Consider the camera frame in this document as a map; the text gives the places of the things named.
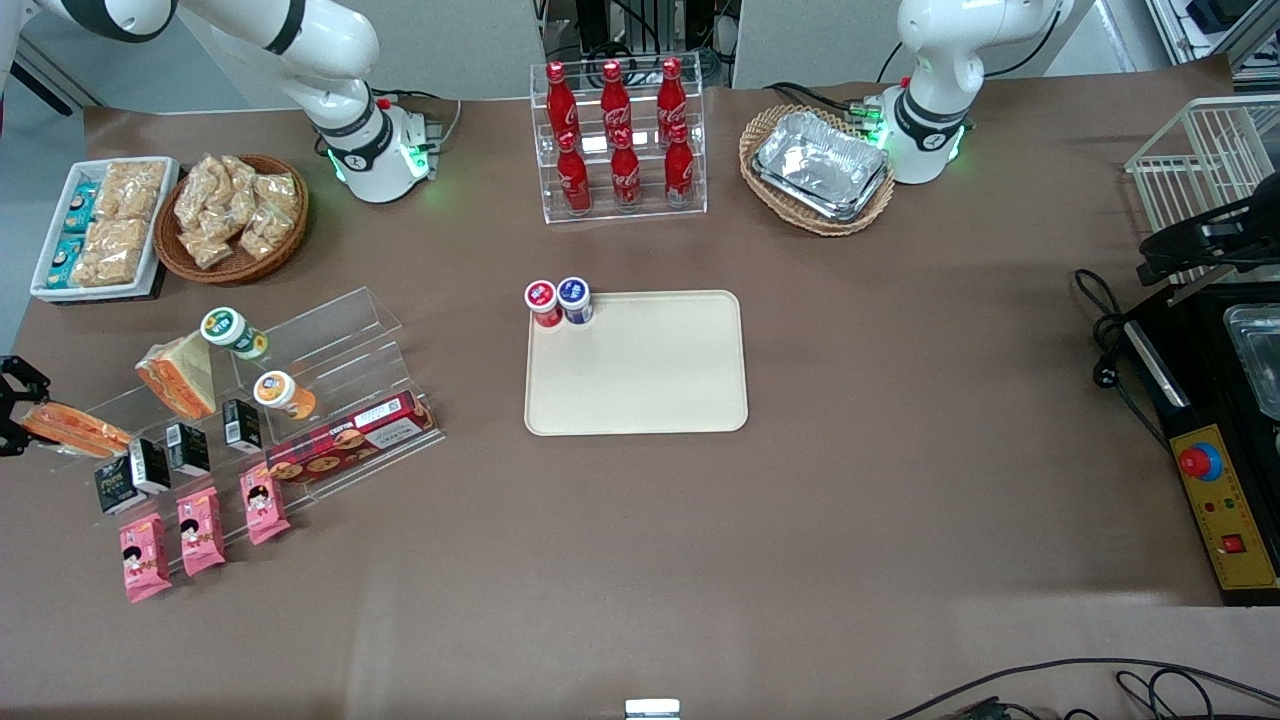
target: red button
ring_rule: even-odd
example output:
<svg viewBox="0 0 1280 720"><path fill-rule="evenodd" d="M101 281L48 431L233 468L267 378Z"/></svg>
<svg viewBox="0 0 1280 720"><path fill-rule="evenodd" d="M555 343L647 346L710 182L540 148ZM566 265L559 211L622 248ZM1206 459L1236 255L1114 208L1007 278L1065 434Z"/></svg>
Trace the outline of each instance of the red button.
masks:
<svg viewBox="0 0 1280 720"><path fill-rule="evenodd" d="M1210 474L1213 469L1213 462L1210 460L1208 452L1198 447L1188 447L1178 455L1178 464L1183 468L1183 471L1193 478L1203 478Z"/></svg>

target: pink snack package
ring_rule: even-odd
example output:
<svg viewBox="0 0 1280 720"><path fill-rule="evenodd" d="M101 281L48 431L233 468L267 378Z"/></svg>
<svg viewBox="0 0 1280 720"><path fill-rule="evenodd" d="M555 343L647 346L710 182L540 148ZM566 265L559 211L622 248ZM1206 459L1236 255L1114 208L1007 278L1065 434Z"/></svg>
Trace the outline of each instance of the pink snack package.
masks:
<svg viewBox="0 0 1280 720"><path fill-rule="evenodd" d="M182 534L182 566L188 577L227 562L218 488L205 488L178 500L178 532Z"/></svg>
<svg viewBox="0 0 1280 720"><path fill-rule="evenodd" d="M244 500L248 539L253 544L260 544L288 529L289 521L284 519L280 483L271 477L266 462L241 475L241 498Z"/></svg>
<svg viewBox="0 0 1280 720"><path fill-rule="evenodd" d="M137 523L120 528L120 551L124 555L124 594L129 602L146 600L173 587L169 582L169 560L164 553L164 523L152 512Z"/></svg>

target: sandwich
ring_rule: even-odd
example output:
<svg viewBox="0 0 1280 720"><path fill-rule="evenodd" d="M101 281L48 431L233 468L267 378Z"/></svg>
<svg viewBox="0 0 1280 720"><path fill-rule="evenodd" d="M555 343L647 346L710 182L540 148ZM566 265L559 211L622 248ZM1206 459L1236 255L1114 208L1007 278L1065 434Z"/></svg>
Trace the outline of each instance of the sandwich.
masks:
<svg viewBox="0 0 1280 720"><path fill-rule="evenodd" d="M129 448L129 433L60 402L41 402L18 420L28 433L74 455L111 457Z"/></svg>
<svg viewBox="0 0 1280 720"><path fill-rule="evenodd" d="M209 343L198 332L151 346L134 368L151 392L183 420L198 420L218 411Z"/></svg>

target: acrylic bottle rack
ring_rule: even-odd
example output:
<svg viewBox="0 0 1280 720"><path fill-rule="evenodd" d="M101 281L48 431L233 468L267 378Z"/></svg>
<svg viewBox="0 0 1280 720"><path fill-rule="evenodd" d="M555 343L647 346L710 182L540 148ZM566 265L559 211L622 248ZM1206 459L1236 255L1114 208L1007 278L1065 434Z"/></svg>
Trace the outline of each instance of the acrylic bottle rack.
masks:
<svg viewBox="0 0 1280 720"><path fill-rule="evenodd" d="M703 69L696 53L682 53L685 87L685 122L689 126L689 149L694 152L694 190L686 208L667 204L666 149L658 145L658 90L662 87L662 61L669 55L620 58L622 82L631 97L631 131L636 156L640 159L640 206L632 213L621 213L613 204L612 154L604 138L600 118L600 92L604 60L564 63L564 82L577 100L579 126L582 138L579 151L586 161L586 181L591 188L591 211L573 217L568 211L561 191L556 161L559 149L547 115L547 65L530 68L530 106L534 120L534 152L538 160L538 178L541 186L543 217L547 223L573 220L605 220L644 215L672 215L707 211L707 129L703 102Z"/></svg>
<svg viewBox="0 0 1280 720"><path fill-rule="evenodd" d="M392 333L399 328L399 320L387 306L369 288L360 288L274 328L264 329L269 347L256 360L239 360L229 351L211 348L218 406L220 409L223 402L232 398L253 405L262 419L262 445L271 447L398 392L411 391L426 404L426 395L410 378L399 346L392 340ZM319 414L306 421L294 421L283 413L256 405L251 393L253 382L266 370L285 370L300 386L315 392L320 400ZM141 436L160 446L164 446L165 428L178 421L146 386L86 411L133 437ZM210 474L195 478L170 473L173 489L119 516L100 515L93 523L93 527L109 532L114 539L118 528L159 512L165 524L169 570L175 577L182 574L175 498L216 486L225 543L232 546L247 537L239 475L265 460L264 452L247 455L227 447L223 442L220 411L186 424L200 429L209 439ZM287 511L294 515L443 438L444 434L435 428L392 446L343 473L307 483L280 483ZM93 470L105 465L106 460L59 457L60 462L54 473L64 478L81 478L86 507L96 507Z"/></svg>

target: red emergency stop button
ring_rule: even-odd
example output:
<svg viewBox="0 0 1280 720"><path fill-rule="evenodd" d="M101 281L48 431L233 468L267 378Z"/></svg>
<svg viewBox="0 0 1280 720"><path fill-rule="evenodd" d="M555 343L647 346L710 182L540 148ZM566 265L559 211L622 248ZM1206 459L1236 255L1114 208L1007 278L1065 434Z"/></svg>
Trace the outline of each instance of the red emergency stop button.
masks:
<svg viewBox="0 0 1280 720"><path fill-rule="evenodd" d="M1193 478L1212 482L1222 475L1222 456L1212 445L1197 442L1178 454L1178 466Z"/></svg>

